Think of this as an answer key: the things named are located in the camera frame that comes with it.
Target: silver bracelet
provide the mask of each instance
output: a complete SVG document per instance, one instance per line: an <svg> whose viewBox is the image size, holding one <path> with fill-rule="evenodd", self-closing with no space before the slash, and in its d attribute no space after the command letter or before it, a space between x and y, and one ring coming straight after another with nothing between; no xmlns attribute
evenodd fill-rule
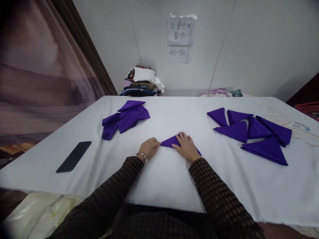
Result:
<svg viewBox="0 0 319 239"><path fill-rule="evenodd" d="M137 156L138 154L141 154L141 155L145 158L145 163L147 163L147 157L145 156L145 154L143 154L143 153L141 153L141 152L138 152L138 153L136 154L136 156Z"/></svg>

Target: black smartphone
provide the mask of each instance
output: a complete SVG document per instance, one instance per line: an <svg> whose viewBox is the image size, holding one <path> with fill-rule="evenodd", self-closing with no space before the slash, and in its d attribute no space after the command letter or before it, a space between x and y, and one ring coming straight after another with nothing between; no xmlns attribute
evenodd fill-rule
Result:
<svg viewBox="0 0 319 239"><path fill-rule="evenodd" d="M91 143L91 141L79 142L70 155L66 158L66 160L64 160L61 166L57 169L56 173L72 171Z"/></svg>

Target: paper sign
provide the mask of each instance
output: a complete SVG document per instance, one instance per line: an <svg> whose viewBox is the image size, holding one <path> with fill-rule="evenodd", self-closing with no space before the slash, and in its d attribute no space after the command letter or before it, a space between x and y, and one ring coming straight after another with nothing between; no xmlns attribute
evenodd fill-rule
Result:
<svg viewBox="0 0 319 239"><path fill-rule="evenodd" d="M168 57L170 62L188 63L189 46L169 46Z"/></svg>
<svg viewBox="0 0 319 239"><path fill-rule="evenodd" d="M168 21L168 44L169 45L191 45L192 29L196 16L185 17L171 15Z"/></svg>

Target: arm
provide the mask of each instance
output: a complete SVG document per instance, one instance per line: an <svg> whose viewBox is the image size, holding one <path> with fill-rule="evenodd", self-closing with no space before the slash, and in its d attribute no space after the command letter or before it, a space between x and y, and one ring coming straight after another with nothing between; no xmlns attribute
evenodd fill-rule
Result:
<svg viewBox="0 0 319 239"><path fill-rule="evenodd" d="M155 138L149 139L141 145L140 152L150 160L157 152L159 145ZM144 163L145 159L140 154L137 157L126 158L116 173L72 209L48 239L102 236L113 222Z"/></svg>
<svg viewBox="0 0 319 239"><path fill-rule="evenodd" d="M187 137L184 132L180 132L176 138L180 147L178 145L172 146L192 163L189 172L215 226L217 237L264 239L262 228L254 222L235 194L197 152L192 138Z"/></svg>

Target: plastic bag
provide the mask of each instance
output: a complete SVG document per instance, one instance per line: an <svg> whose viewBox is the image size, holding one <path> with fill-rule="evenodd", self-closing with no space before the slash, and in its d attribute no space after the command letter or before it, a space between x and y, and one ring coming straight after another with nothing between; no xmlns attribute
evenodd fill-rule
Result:
<svg viewBox="0 0 319 239"><path fill-rule="evenodd" d="M47 238L82 201L78 197L30 193L5 219L4 226L15 239Z"/></svg>

